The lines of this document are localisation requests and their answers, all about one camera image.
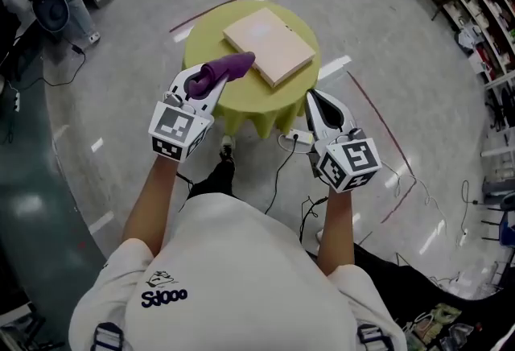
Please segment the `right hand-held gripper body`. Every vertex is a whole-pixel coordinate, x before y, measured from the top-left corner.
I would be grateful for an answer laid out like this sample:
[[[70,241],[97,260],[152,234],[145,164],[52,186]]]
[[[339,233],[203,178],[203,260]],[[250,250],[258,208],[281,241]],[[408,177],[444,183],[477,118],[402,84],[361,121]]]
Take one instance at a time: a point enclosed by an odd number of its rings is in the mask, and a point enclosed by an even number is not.
[[[335,192],[365,186],[381,170],[375,142],[355,126],[313,131],[315,141],[308,153],[314,177]]]

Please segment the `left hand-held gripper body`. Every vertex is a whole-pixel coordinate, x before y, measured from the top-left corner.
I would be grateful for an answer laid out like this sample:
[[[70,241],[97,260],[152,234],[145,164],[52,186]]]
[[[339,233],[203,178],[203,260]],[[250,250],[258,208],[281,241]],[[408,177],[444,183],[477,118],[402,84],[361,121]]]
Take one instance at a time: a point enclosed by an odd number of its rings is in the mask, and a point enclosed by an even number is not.
[[[211,114],[196,114],[186,97],[165,93],[158,101],[148,134],[154,153],[184,162],[203,142],[214,123]]]

